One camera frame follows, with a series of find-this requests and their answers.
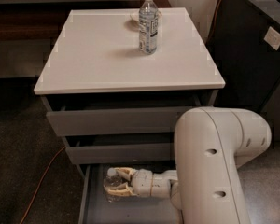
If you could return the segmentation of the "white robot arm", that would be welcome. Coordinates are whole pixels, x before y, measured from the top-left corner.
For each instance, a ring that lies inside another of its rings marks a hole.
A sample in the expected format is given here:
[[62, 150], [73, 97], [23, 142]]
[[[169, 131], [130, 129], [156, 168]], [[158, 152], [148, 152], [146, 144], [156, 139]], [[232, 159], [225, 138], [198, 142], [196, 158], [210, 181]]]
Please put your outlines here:
[[169, 198], [183, 224], [251, 224], [238, 168], [266, 151], [272, 133], [259, 114], [236, 108], [193, 108], [177, 121], [175, 168], [161, 174], [114, 167], [104, 185], [118, 197]]

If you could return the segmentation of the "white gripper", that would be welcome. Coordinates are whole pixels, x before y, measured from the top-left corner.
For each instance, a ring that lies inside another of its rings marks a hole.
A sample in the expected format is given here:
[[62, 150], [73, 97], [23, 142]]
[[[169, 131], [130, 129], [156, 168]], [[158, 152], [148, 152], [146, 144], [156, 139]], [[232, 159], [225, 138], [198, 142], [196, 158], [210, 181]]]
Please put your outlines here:
[[149, 170], [140, 169], [136, 170], [130, 167], [116, 167], [117, 174], [131, 181], [132, 186], [128, 183], [123, 183], [115, 187], [104, 186], [104, 190], [107, 194], [119, 197], [150, 197], [153, 181], [153, 173]]

